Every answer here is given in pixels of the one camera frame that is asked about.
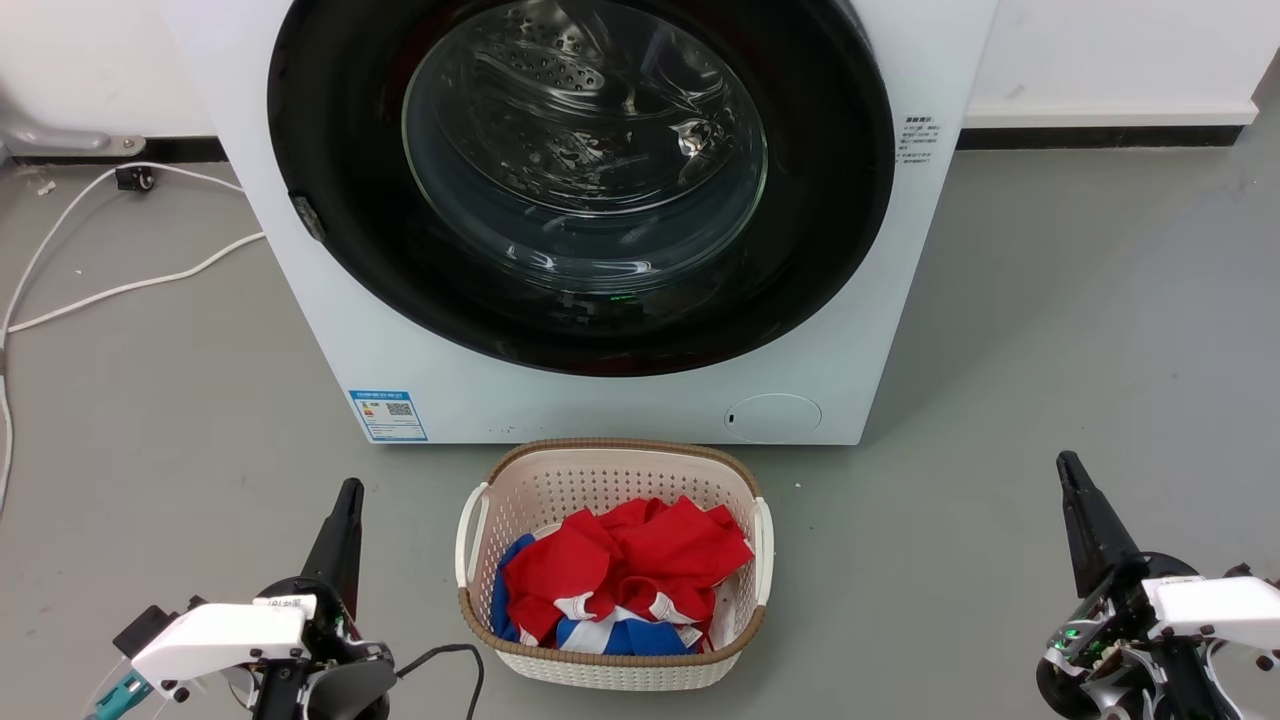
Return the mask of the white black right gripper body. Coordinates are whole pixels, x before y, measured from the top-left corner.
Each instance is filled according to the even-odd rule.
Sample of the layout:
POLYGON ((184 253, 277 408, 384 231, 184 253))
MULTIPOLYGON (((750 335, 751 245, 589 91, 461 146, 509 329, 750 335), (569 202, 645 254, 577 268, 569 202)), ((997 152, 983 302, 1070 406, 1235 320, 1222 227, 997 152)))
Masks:
POLYGON ((1036 666, 1064 719, 1243 719, 1215 666, 1234 646, 1277 669, 1277 582, 1240 564, 1225 577, 1166 555, 1088 570, 1080 605, 1036 666))

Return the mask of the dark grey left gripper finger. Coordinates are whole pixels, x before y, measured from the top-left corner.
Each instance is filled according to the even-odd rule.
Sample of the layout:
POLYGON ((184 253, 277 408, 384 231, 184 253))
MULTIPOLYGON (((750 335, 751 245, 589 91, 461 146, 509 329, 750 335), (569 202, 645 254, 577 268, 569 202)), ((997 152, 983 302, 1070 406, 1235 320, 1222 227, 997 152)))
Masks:
POLYGON ((364 496, 361 479, 347 478, 342 482, 334 506, 323 521, 300 573, 302 578, 333 588, 348 612, 358 611, 364 496))

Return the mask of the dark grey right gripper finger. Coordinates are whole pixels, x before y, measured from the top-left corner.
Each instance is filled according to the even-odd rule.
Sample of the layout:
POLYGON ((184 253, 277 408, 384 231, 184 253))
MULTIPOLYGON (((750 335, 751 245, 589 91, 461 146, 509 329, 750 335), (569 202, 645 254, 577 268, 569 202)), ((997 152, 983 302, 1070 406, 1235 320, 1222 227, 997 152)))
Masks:
POLYGON ((1060 452, 1056 471, 1073 579, 1076 596, 1083 600, 1116 568, 1142 556, 1142 551, 1076 452, 1060 452))

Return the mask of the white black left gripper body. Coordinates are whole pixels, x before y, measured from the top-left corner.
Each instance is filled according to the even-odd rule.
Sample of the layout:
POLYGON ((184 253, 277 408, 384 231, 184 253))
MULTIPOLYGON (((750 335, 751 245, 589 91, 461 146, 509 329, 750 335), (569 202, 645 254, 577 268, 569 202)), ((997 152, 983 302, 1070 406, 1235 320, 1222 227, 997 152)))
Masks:
POLYGON ((114 719, 152 694, 183 703, 215 674, 247 694, 252 719, 387 719, 398 682, 389 647, 361 637, 333 588, 302 577, 248 603, 151 606, 113 643, 131 666, 111 689, 114 719))

